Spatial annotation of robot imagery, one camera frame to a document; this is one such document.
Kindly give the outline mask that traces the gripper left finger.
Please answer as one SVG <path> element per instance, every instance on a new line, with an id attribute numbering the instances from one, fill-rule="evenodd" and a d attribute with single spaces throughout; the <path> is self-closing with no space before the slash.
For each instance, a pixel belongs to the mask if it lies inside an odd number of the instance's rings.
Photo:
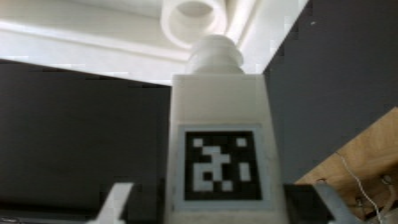
<path id="1" fill-rule="evenodd" d="M 85 224 L 126 224 L 120 215 L 124 211 L 131 189 L 131 182 L 113 184 L 97 216 L 92 220 L 85 222 Z"/>

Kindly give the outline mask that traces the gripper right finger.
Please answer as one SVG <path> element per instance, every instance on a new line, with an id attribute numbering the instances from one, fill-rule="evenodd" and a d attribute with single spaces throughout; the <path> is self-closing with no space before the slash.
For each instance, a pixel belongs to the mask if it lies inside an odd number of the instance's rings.
<path id="1" fill-rule="evenodd" d="M 287 224 L 362 224 L 328 183 L 286 184 Z"/>

